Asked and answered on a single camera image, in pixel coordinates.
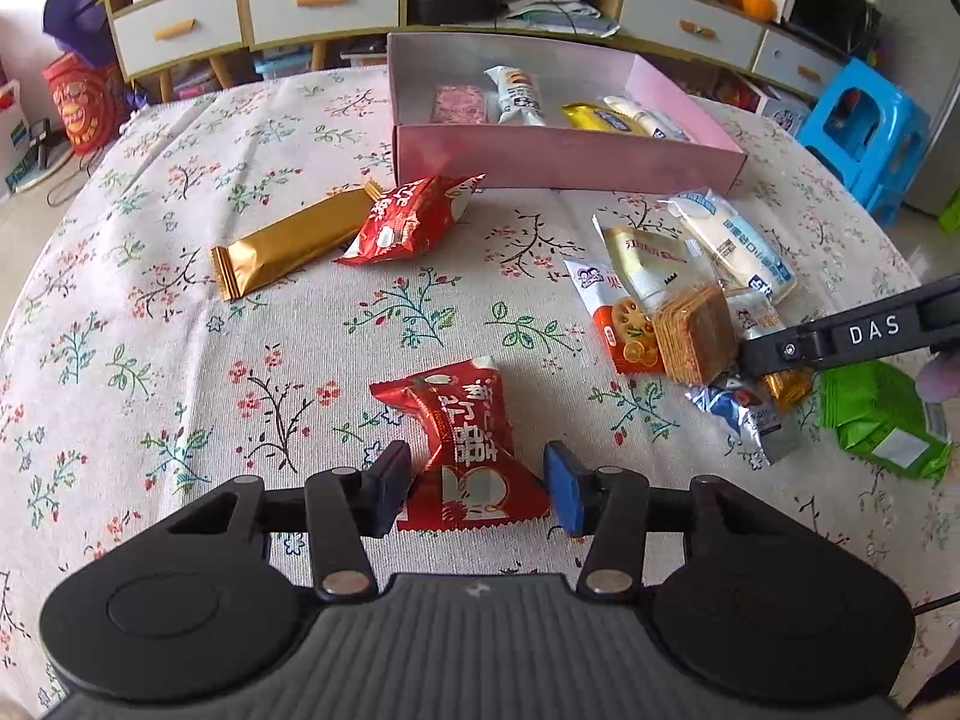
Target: floral tablecloth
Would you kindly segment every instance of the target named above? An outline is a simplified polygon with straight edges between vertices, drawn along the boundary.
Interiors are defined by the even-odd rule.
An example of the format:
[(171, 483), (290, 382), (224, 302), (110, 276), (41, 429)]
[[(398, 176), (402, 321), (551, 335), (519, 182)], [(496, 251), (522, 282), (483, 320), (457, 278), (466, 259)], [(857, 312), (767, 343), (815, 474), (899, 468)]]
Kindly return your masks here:
[[(40, 648), (43, 599), (72, 571), (239, 473), (268, 488), (364, 466), (392, 439), (425, 441), (371, 382), (493, 354), (517, 453), (546, 440), (655, 485), (721, 474), (902, 584), (913, 602), (960, 587), (958, 485), (904, 481), (841, 452), (817, 398), (792, 416), (803, 450), (773, 467), (728, 439), (683, 390), (613, 373), (563, 257), (596, 257), (590, 218), (669, 235), (641, 194), (479, 191), (416, 261), (347, 268), (326, 258), (236, 303), (208, 250), (367, 175), (391, 181), (382, 69), (330, 71), (139, 114), (40, 255), (0, 341), (0, 693), (39, 712), (62, 696)], [(766, 119), (704, 103), (750, 153), (738, 208), (795, 264), (788, 322), (891, 295), (917, 280), (877, 225)], [(922, 354), (899, 363), (915, 372)], [(309, 584), (303, 535), (277, 565)], [(576, 576), (589, 543), (553, 520), (371, 543), (401, 570)], [(680, 564), (651, 536), (647, 581)], [(948, 608), (920, 618), (896, 686), (908, 700), (955, 638)]]

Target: white snack packet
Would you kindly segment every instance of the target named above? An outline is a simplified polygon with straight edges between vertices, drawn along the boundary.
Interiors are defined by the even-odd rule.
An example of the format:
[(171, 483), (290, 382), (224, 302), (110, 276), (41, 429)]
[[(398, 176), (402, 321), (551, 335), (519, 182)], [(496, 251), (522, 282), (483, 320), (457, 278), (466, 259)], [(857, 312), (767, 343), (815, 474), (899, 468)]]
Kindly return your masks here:
[(648, 314), (686, 287), (716, 281), (707, 255), (693, 238), (675, 240), (628, 224), (608, 227), (593, 215), (613, 269)]
[(603, 102), (610, 105), (617, 113), (629, 116), (643, 127), (643, 131), (651, 138), (666, 138), (671, 141), (687, 142), (690, 140), (688, 134), (683, 132), (683, 129), (664, 111), (644, 108), (634, 103), (633, 100), (627, 100), (627, 98), (606, 97), (603, 98)]
[(741, 287), (767, 295), (776, 305), (797, 284), (765, 238), (712, 190), (681, 191), (664, 202)]
[(518, 69), (497, 65), (487, 71), (496, 84), (496, 101), (500, 105), (498, 124), (536, 124), (545, 127), (539, 97), (530, 76)]

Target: pink box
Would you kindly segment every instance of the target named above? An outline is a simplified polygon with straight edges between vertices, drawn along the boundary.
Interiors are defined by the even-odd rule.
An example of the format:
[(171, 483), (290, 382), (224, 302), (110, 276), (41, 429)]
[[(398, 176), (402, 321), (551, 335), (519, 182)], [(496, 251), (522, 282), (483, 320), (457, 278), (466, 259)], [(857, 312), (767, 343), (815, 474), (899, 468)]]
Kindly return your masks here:
[[(394, 105), (397, 184), (426, 175), (486, 173), (485, 187), (645, 191), (708, 186), (726, 194), (747, 155), (717, 122), (649, 62), (619, 50), (549, 38), (392, 32), (387, 65)], [(496, 86), (486, 69), (534, 77), (546, 127), (496, 124)], [(440, 84), (488, 90), (493, 124), (431, 124)], [(605, 95), (668, 114), (695, 143), (575, 129), (562, 105)]]

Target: snack in box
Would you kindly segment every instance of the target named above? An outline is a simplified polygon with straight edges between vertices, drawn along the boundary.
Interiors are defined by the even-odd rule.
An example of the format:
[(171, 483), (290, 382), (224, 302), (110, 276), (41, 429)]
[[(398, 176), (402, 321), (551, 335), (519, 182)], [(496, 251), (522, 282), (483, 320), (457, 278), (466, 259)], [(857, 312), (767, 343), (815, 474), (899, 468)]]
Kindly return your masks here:
[(430, 459), (416, 477), (401, 531), (448, 531), (545, 517), (546, 488), (514, 456), (503, 383), (492, 357), (372, 384), (373, 397), (424, 426)]
[(617, 373), (662, 373), (654, 326), (610, 264), (565, 260)]
[(741, 287), (762, 292), (776, 305), (797, 283), (793, 271), (726, 199), (712, 190), (682, 191), (666, 205)]
[(800, 446), (796, 420), (781, 420), (765, 392), (736, 376), (721, 376), (685, 395), (702, 412), (723, 419), (743, 449), (757, 452), (765, 464), (784, 459)]
[(840, 447), (911, 479), (943, 479), (950, 466), (944, 407), (925, 403), (902, 370), (882, 360), (821, 373), (820, 424)]
[(349, 240), (383, 190), (368, 179), (363, 189), (340, 191), (228, 247), (213, 247), (213, 272), (224, 300), (243, 298)]
[(381, 191), (353, 243), (335, 262), (366, 265), (423, 254), (457, 223), (483, 175), (434, 175)]
[(736, 360), (727, 302), (709, 257), (693, 239), (593, 217), (624, 286), (650, 317), (666, 374), (683, 384), (709, 384)]
[(644, 135), (643, 129), (629, 117), (621, 116), (604, 105), (594, 103), (570, 103), (563, 107), (570, 124), (577, 129), (592, 129), (598, 132), (622, 132), (624, 135)]
[(530, 76), (521, 69), (503, 65), (489, 69), (487, 75), (496, 84), (496, 101), (500, 105), (498, 124), (546, 125)]
[(619, 97), (606, 97), (603, 102), (619, 114), (640, 125), (643, 132), (651, 138), (661, 138), (668, 141), (688, 141), (690, 138), (664, 112), (652, 108), (643, 108), (633, 100)]
[[(730, 308), (733, 333), (738, 341), (752, 341), (753, 338), (784, 330), (784, 324), (776, 314), (776, 309), (763, 293), (749, 287), (739, 290), (726, 290), (724, 297)], [(795, 367), (776, 373), (767, 373), (763, 377), (776, 408), (785, 412), (791, 406), (802, 401), (813, 389), (813, 371), (808, 367)]]
[(483, 90), (470, 85), (438, 86), (433, 100), (434, 124), (486, 124), (487, 101)]

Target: orange fruit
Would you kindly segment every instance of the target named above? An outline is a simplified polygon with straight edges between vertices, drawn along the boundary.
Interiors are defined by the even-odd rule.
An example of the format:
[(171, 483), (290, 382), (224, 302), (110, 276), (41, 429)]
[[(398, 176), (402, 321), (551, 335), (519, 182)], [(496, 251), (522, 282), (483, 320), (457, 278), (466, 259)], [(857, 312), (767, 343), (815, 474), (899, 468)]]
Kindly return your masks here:
[(654, 367), (656, 365), (656, 360), (659, 357), (659, 349), (654, 346), (652, 349), (647, 349), (643, 357), (640, 358), (640, 362), (643, 362), (643, 365), (646, 367)]
[(646, 347), (640, 341), (630, 341), (623, 347), (623, 359), (627, 362), (641, 362), (646, 353)]
[(771, 22), (776, 18), (776, 3), (774, 0), (740, 0), (740, 8), (753, 19), (759, 22)]

